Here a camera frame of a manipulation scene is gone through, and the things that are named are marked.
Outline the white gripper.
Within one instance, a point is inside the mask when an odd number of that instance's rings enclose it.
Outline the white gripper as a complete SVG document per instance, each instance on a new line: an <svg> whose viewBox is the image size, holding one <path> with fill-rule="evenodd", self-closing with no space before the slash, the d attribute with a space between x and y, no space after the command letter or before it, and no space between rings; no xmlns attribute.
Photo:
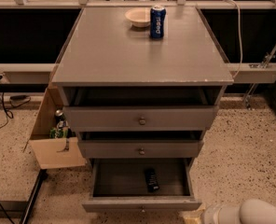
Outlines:
<svg viewBox="0 0 276 224"><path fill-rule="evenodd" d="M183 211L181 217L185 224L241 224L239 210L237 206L216 204L206 209Z"/></svg>

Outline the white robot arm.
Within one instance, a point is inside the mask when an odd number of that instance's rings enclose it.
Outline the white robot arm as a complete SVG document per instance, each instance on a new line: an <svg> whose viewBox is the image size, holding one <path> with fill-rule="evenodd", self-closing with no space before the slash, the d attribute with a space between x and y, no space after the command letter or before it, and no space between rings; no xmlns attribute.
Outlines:
<svg viewBox="0 0 276 224"><path fill-rule="evenodd" d="M214 204L185 212L184 224L276 224L276 206L248 199L240 205Z"/></svg>

